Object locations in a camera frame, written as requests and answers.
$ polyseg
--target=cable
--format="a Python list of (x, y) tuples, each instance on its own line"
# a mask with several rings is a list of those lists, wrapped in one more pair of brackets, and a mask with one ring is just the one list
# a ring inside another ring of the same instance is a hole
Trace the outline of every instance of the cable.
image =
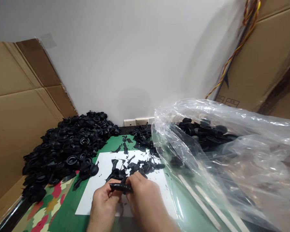
[(246, 25), (249, 18), (251, 17), (252, 13), (252, 23), (250, 26), (250, 29), (248, 31), (248, 33), (245, 35), (245, 37), (243, 38), (242, 42), (239, 44), (239, 46), (237, 47), (237, 49), (234, 51), (234, 53), (232, 54), (232, 56), (228, 59), (227, 63), (225, 64), (223, 70), (222, 70), (222, 75), (220, 78), (220, 81), (218, 82), (218, 84), (209, 92), (209, 94), (205, 97), (205, 99), (207, 99), (209, 97), (209, 95), (211, 95), (215, 89), (223, 82), (223, 79), (225, 77), (226, 74), (226, 69), (227, 66), (229, 65), (230, 61), (235, 57), (235, 55), (237, 53), (239, 53), (239, 51), (241, 50), (241, 48), (243, 47), (244, 43), (248, 40), (248, 38), (250, 37), (250, 35), (252, 34), (255, 26), (256, 26), (256, 21), (258, 18), (258, 14), (259, 14), (259, 10), (260, 10), (260, 6), (261, 6), (261, 0), (255, 0), (254, 4), (251, 6), (250, 10), (247, 11), (248, 9), (248, 5), (249, 5), (249, 0), (246, 0), (246, 4), (245, 4), (245, 10), (244, 10), (244, 19), (243, 19), (243, 25)]

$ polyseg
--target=clear plastic bag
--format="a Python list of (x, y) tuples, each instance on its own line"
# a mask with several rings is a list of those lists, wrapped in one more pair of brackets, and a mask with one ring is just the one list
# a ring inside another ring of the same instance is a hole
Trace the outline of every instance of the clear plastic bag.
[[(177, 126), (185, 117), (195, 122), (207, 118), (239, 137), (203, 152)], [(152, 138), (169, 171), (184, 177), (198, 195), (205, 192), (222, 212), (236, 215), (235, 221), (238, 215), (266, 229), (290, 231), (290, 120), (184, 99), (156, 110)], [(180, 167), (173, 165), (174, 156), (183, 162)]]

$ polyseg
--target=wall outlet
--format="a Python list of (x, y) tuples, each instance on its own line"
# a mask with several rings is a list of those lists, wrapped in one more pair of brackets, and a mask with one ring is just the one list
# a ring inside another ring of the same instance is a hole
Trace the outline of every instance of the wall outlet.
[(136, 125), (146, 125), (149, 123), (149, 118), (135, 119)]
[(124, 120), (125, 126), (136, 126), (136, 120), (135, 119), (127, 119)]
[(149, 123), (149, 124), (153, 124), (154, 121), (155, 121), (155, 118), (149, 118), (149, 119), (148, 119), (148, 123)]

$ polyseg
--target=finger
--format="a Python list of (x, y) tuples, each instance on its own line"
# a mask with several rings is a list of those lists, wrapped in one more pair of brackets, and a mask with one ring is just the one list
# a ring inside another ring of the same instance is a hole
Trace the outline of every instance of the finger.
[(111, 194), (111, 196), (118, 196), (118, 197), (121, 197), (121, 195), (122, 195), (122, 192), (121, 191), (117, 191), (117, 190), (113, 191), (112, 194)]
[(116, 206), (116, 204), (120, 201), (120, 197), (119, 196), (111, 196), (108, 200), (107, 203), (113, 205), (114, 207)]
[(135, 172), (134, 175), (136, 175), (136, 177), (142, 182), (144, 180), (146, 180), (145, 177), (142, 176), (142, 174), (140, 174), (139, 172)]
[(108, 182), (106, 182), (101, 188), (107, 192), (107, 194), (109, 194), (110, 192), (112, 192), (112, 189), (110, 187), (111, 183), (120, 183), (120, 180), (116, 180), (116, 179), (110, 179)]
[(111, 193), (111, 195), (110, 195), (110, 197), (111, 196), (117, 196), (117, 197), (119, 197), (119, 204), (121, 203), (121, 196), (122, 196), (122, 192), (121, 191), (117, 191), (117, 190), (115, 190), (115, 191), (113, 191), (112, 193)]
[(128, 177), (128, 179), (126, 180), (126, 184), (130, 184), (132, 186), (132, 188), (136, 188), (136, 186), (138, 184), (140, 184), (141, 181), (139, 180), (139, 178), (136, 175), (131, 175)]

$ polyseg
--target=table surface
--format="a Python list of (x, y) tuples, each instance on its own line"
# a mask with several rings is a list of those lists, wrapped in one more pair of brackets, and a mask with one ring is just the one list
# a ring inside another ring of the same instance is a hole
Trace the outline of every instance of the table surface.
[[(122, 136), (111, 137), (108, 143), (98, 151), (98, 155), (102, 152), (110, 152), (116, 150), (122, 144)], [(133, 143), (126, 142), (128, 150), (135, 150)], [(25, 215), (18, 222), (13, 232), (74, 232), (86, 231), (89, 216), (75, 215), (75, 211), (81, 200), (87, 182), (83, 181), (77, 190), (73, 190), (73, 184), (77, 180), (78, 175), (67, 181), (61, 182), (56, 186), (46, 186), (46, 195), (39, 203), (33, 204)], [(172, 190), (174, 205), (179, 216), (178, 224), (183, 231), (217, 231), (203, 210), (195, 202), (192, 196), (179, 183), (172, 180), (171, 175), (166, 175), (169, 188)], [(226, 215), (230, 222), (238, 229), (229, 215)], [(216, 217), (222, 226), (222, 231), (229, 232), (220, 218)], [(133, 218), (116, 217), (112, 231), (140, 231), (138, 225)]]

